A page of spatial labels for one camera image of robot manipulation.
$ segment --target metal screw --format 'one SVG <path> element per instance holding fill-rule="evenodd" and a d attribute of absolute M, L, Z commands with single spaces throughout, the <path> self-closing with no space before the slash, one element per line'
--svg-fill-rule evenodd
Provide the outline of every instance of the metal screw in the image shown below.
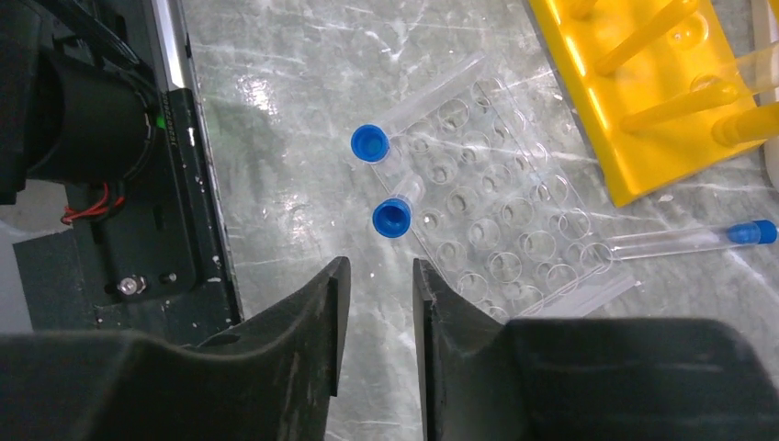
<path fill-rule="evenodd" d="M 178 279 L 178 276 L 175 273 L 165 274 L 163 276 L 160 276 L 160 281 L 163 283 L 173 283 Z"/>
<path fill-rule="evenodd" d="M 146 278 L 143 276 L 130 276 L 124 277 L 117 286 L 119 292 L 125 296 L 132 296 L 135 294 L 141 294 L 146 289 Z"/>

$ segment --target blue cap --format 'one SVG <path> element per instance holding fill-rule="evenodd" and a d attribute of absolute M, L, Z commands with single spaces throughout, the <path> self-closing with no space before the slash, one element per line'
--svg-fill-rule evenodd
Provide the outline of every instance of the blue cap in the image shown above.
<path fill-rule="evenodd" d="M 390 151 L 390 140 L 384 130 L 366 124 L 360 126 L 352 134 L 352 152 L 367 163 L 377 163 Z"/>
<path fill-rule="evenodd" d="M 728 239 L 739 244 L 764 244 L 776 242 L 776 225 L 770 220 L 753 220 L 737 223 L 728 228 Z"/>
<path fill-rule="evenodd" d="M 373 228 L 384 237 L 401 237 L 411 225 L 412 209 L 403 199 L 389 198 L 373 210 Z"/>

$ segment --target yellow tube rack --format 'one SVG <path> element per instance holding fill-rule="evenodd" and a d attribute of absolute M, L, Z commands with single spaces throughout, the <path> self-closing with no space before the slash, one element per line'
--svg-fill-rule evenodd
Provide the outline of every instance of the yellow tube rack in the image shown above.
<path fill-rule="evenodd" d="M 710 0 L 530 0 L 618 207 L 779 135 Z"/>

